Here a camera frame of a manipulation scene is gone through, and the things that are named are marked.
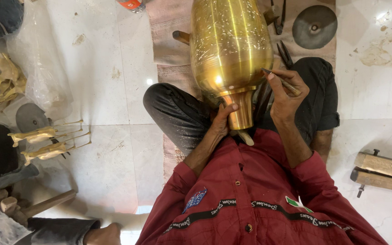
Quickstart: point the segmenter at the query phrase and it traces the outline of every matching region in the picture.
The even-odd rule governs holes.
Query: brass vase
[[[229,115],[232,130],[253,126],[252,98],[262,82],[261,68],[273,66],[273,49],[255,0],[194,0],[190,60],[199,87],[223,104],[237,103]]]

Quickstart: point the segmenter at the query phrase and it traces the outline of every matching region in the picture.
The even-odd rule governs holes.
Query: cloth mat
[[[261,13],[270,8],[270,1],[257,0]],[[282,8],[282,0],[274,0]],[[201,100],[201,92],[197,86],[190,67],[190,48],[172,37],[173,31],[190,30],[190,12],[192,1],[182,0],[150,0],[146,3],[146,11],[151,27],[154,63],[157,64],[158,81],[167,82],[190,93]],[[303,57],[321,57],[335,69],[336,37],[320,49],[304,49],[293,39],[293,23],[296,17],[307,7],[324,5],[335,12],[335,0],[287,1],[284,30],[281,35],[275,34],[274,25],[269,25],[269,33],[275,57],[280,57],[276,43],[283,41],[293,62]],[[163,137],[164,178],[165,182],[173,172],[173,168],[183,159],[182,153],[166,137]]]

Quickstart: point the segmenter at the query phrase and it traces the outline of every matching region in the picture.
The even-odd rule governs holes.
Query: bare foot
[[[91,229],[86,233],[83,245],[122,245],[120,243],[120,225],[112,223],[101,229]]]

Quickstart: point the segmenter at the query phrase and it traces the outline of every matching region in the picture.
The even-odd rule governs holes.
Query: knee
[[[327,72],[332,73],[332,65],[326,60],[319,57],[304,57],[298,60],[294,65],[304,66],[309,68],[323,68]]]
[[[155,103],[160,103],[170,91],[170,84],[168,83],[155,83],[151,85],[143,96],[143,105],[145,109],[151,108]]]

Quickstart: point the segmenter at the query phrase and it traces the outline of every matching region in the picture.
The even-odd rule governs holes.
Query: metal disc
[[[334,11],[326,6],[314,5],[303,10],[294,21],[294,41],[302,48],[322,48],[335,36],[337,27]]]
[[[21,132],[31,132],[50,125],[45,112],[35,103],[19,107],[16,112],[16,124]]]

